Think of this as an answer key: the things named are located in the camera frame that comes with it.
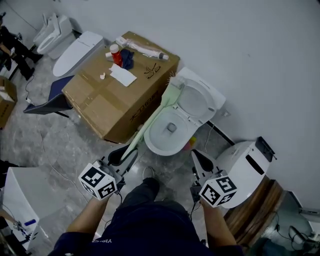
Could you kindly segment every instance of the toilet brush handle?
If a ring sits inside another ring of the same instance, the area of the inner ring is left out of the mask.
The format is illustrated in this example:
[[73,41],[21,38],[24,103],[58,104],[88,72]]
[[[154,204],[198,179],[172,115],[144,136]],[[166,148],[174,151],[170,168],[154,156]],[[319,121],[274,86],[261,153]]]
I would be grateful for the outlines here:
[[121,157],[121,160],[125,159],[126,156],[135,149],[135,147],[137,146],[138,142],[140,141],[140,139],[142,138],[142,136],[144,135],[144,133],[146,132],[146,130],[148,129],[148,127],[151,125],[151,123],[153,122],[153,120],[157,117],[157,115],[160,113],[160,111],[164,108],[164,105],[160,105],[153,113],[152,115],[148,118],[148,120],[144,123],[144,125],[142,126],[142,128],[140,129],[140,131],[136,134],[136,136],[134,137],[133,141],[130,143],[129,147],[127,148],[127,150],[124,152],[124,154]]

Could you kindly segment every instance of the red bottle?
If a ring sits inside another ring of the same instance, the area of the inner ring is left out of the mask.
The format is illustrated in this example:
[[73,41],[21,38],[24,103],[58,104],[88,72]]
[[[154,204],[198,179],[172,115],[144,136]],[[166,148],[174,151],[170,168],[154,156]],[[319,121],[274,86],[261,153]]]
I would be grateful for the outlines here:
[[117,44],[112,44],[110,46],[110,52],[112,54],[113,62],[119,67],[122,67],[122,57],[119,51],[119,46]]

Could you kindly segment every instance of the box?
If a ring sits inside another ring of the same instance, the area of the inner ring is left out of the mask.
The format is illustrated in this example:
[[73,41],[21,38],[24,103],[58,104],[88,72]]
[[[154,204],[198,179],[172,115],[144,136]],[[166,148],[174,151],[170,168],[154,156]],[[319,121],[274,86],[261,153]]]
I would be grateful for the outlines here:
[[0,76],[0,130],[5,127],[17,101],[16,86],[4,76]]
[[[180,58],[149,40],[125,33],[122,37],[144,45],[156,47],[169,56],[169,60],[149,58],[128,48],[133,55],[133,68],[137,77],[128,87],[110,76],[113,62],[106,59],[105,47],[93,56],[63,88],[62,92],[81,118],[101,138],[125,143],[160,105],[169,77],[175,75]],[[105,79],[100,75],[106,73]]]

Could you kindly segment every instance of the chair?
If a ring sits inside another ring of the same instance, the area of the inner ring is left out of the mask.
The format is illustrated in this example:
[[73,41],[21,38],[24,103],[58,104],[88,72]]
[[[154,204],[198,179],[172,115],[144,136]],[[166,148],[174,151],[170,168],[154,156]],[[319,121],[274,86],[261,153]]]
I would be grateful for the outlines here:
[[74,76],[68,76],[54,81],[51,85],[49,99],[42,105],[35,106],[29,104],[28,107],[23,111],[25,114],[38,114],[46,115],[50,113],[56,113],[65,118],[69,118],[68,115],[60,113],[59,111],[71,110],[72,106],[67,102],[66,97],[62,93],[62,89]]

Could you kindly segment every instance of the jeans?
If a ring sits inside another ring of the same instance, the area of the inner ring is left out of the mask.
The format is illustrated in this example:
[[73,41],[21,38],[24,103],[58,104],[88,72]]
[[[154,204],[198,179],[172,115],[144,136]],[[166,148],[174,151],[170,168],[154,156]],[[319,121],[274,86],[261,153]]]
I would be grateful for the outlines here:
[[163,200],[155,202],[159,188],[160,185],[156,179],[145,178],[142,184],[137,186],[125,197],[123,203],[117,208],[117,211],[126,207],[153,204],[157,206],[163,206],[171,211],[188,216],[188,212],[185,210],[185,208],[176,201]]

